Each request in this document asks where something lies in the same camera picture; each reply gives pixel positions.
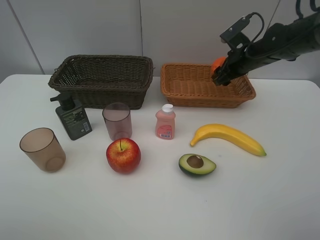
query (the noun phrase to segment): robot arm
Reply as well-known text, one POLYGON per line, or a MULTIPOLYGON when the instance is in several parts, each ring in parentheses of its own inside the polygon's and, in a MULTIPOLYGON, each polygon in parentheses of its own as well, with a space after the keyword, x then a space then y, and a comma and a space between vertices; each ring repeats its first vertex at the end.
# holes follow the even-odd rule
POLYGON ((315 7, 315 0, 310 6, 316 13, 303 18, 300 12, 300 0, 296 3, 299 19, 289 25, 275 23, 265 32, 262 39, 250 41, 241 31, 250 23, 253 15, 260 16, 262 29, 263 18, 257 12, 240 18, 220 35, 222 42, 231 50, 223 65, 214 70, 213 82, 227 86, 232 79, 247 74, 249 71, 272 64, 279 60, 294 61, 302 54, 320 50, 320 9, 315 7))

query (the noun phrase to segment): pink bottle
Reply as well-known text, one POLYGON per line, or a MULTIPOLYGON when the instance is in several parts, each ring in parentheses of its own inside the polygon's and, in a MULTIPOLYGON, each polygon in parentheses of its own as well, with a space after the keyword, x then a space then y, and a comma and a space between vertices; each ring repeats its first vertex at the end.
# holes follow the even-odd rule
POLYGON ((162 109, 155 114, 157 118, 155 135, 160 139, 171 140, 175 136, 175 117, 174 106, 165 104, 162 109))

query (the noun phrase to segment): white bottle cap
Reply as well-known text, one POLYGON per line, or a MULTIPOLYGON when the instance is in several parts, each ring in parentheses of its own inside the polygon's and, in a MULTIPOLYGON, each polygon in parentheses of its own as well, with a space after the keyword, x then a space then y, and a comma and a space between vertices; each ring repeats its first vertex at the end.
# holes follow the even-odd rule
POLYGON ((162 106, 162 111, 166 114, 170 114, 174 111, 174 106, 172 104, 165 104, 162 106))

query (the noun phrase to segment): brown plastic cup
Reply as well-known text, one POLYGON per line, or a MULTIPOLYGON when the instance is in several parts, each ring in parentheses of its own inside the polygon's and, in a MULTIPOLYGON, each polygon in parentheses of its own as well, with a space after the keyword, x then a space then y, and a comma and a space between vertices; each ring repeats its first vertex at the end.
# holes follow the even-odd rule
POLYGON ((64 150, 49 128, 42 127, 28 132, 20 141, 20 149, 47 173, 58 171, 66 161, 64 150))
POLYGON ((126 104, 111 103, 103 109, 102 116, 111 140, 131 138, 131 114, 130 108, 126 104))

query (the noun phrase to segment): basket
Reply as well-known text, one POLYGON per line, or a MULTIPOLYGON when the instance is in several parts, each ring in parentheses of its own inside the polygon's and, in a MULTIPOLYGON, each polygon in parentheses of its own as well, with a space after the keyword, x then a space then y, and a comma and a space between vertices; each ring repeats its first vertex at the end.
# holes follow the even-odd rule
POLYGON ((48 85, 70 93, 85 108, 103 109, 124 103, 140 109, 153 78, 148 57, 124 55, 74 55, 66 58, 48 85))
POLYGON ((181 107, 236 108, 254 99, 255 89, 246 75, 228 86, 216 86, 211 65, 171 63, 161 69, 161 91, 169 103, 181 107))

